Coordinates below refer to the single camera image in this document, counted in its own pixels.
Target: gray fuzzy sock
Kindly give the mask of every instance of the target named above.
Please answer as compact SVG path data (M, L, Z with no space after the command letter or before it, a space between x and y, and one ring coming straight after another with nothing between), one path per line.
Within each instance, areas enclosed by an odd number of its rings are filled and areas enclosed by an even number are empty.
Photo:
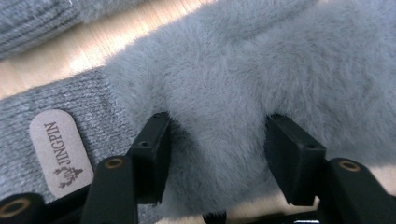
M0 60L37 46L77 23L98 19L142 1L0 1Z
M106 66L133 125L169 111L167 216L278 193L265 118L294 119L328 150L396 163L394 0L219 0L136 40Z
M29 123L47 109L62 109L76 121L92 167L104 158L123 155L138 130L103 79L101 69L0 101L0 198L35 192L54 200L29 136ZM141 223L160 217L149 205L139 206Z

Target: leather tag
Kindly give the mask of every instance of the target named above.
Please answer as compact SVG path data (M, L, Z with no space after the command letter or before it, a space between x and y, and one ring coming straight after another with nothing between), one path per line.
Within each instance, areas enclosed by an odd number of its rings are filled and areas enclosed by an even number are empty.
M57 198L91 184L93 171L76 123L58 109L32 120L30 137L49 191Z

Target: fur texture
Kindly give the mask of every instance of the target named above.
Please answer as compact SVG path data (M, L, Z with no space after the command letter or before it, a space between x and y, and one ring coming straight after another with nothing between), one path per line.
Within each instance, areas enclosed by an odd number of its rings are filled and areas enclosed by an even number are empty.
M395 15L393 0L221 0L110 60L108 81L137 129L159 111L175 121L164 214L277 190L263 155L273 113L329 158L395 162Z

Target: ribbed knit fabric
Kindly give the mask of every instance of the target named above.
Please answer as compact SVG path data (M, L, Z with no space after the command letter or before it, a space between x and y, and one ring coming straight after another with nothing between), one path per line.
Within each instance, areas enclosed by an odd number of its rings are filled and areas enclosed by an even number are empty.
M92 167L128 150L137 131L113 98L101 71L92 70L0 101L0 199L35 192L47 202L54 200L29 137L30 121L44 110L62 109L72 115ZM151 206L140 206L140 223L159 220L155 214Z
M48 40L79 22L69 1L1 1L0 60Z
M0 60L37 46L77 23L133 7L141 1L0 1Z

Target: light wood floor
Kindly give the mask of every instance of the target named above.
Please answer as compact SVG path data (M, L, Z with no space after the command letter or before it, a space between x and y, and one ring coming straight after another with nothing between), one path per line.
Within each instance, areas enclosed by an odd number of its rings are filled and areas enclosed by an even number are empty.
M75 76L104 65L106 59L128 44L168 22L193 12L210 0L157 0L137 8L102 18L90 24L78 25L51 41L16 57L0 62L0 99L27 91L33 87ZM396 169L373 168L386 189L396 194ZM241 204L228 211L230 219L258 217L267 214L300 212L313 208L286 205L281 195ZM200 217L187 217L178 222L203 223Z

